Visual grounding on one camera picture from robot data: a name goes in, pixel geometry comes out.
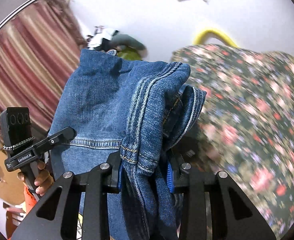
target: triangular cutout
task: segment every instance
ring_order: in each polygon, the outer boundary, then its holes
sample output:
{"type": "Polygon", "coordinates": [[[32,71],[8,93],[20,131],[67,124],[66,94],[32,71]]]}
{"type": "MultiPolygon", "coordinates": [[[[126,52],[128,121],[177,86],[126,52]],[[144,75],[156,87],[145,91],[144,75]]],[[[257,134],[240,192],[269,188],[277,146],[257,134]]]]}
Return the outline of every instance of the triangular cutout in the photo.
{"type": "Polygon", "coordinates": [[[36,216],[47,220],[54,220],[60,195],[62,192],[61,187],[57,187],[55,192],[42,204],[41,208],[37,211],[36,216]]]}
{"type": "Polygon", "coordinates": [[[252,211],[246,206],[242,198],[236,193],[233,188],[228,188],[230,200],[232,202],[234,216],[236,220],[249,218],[253,215],[252,211]]]}

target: human hand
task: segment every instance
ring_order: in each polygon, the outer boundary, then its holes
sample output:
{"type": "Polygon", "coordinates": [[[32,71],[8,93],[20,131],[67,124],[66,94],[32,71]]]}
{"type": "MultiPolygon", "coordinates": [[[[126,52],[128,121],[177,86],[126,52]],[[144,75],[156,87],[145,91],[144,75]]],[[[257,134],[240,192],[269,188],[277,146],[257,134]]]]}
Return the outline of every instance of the human hand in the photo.
{"type": "MultiPolygon", "coordinates": [[[[36,193],[43,196],[48,188],[53,184],[53,177],[49,174],[49,171],[45,169],[46,164],[43,161],[38,162],[37,164],[38,169],[39,169],[39,175],[36,177],[34,184],[36,186],[39,186],[36,189],[36,193]]],[[[20,171],[17,174],[18,179],[20,179],[25,185],[25,176],[24,174],[20,171]]]]}

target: curtain rod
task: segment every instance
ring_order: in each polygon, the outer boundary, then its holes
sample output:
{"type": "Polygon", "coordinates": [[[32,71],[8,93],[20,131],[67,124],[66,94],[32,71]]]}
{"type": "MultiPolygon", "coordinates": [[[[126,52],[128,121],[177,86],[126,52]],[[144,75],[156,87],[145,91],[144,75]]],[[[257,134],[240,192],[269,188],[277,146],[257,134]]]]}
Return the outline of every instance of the curtain rod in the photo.
{"type": "Polygon", "coordinates": [[[28,0],[26,2],[24,2],[22,5],[20,5],[17,9],[15,9],[14,11],[12,11],[5,19],[3,19],[0,22],[0,29],[8,22],[10,21],[13,17],[15,17],[15,15],[17,13],[19,13],[20,11],[22,11],[24,8],[26,8],[28,5],[32,4],[33,2],[35,2],[37,0],[28,0]]]}

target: yellow handle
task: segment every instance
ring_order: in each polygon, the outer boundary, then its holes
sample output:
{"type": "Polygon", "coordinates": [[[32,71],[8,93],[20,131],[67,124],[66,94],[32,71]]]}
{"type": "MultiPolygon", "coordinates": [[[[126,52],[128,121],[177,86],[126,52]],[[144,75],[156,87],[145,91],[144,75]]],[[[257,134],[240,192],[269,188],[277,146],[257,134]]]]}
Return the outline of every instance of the yellow handle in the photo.
{"type": "Polygon", "coordinates": [[[218,36],[220,38],[220,40],[222,42],[224,42],[226,45],[228,45],[230,47],[238,48],[238,46],[235,44],[235,42],[232,41],[232,39],[230,37],[228,37],[225,33],[223,33],[222,31],[220,31],[218,29],[215,29],[215,28],[207,28],[207,29],[202,30],[195,37],[193,44],[194,45],[203,44],[205,36],[209,33],[212,33],[212,34],[218,36]]]}

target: denim fabric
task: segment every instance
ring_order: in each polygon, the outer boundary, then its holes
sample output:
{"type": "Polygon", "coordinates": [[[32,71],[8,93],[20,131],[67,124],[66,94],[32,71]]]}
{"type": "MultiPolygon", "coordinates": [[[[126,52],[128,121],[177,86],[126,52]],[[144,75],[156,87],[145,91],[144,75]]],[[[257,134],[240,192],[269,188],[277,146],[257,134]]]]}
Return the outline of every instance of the denim fabric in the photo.
{"type": "Polygon", "coordinates": [[[70,126],[77,135],[51,151],[55,177],[87,172],[120,147],[122,192],[108,195],[116,240],[177,239],[181,199],[169,192],[162,165],[205,100],[206,92],[184,85],[189,74],[184,63],[127,61],[84,49],[65,86],[49,134],[70,126]]]}

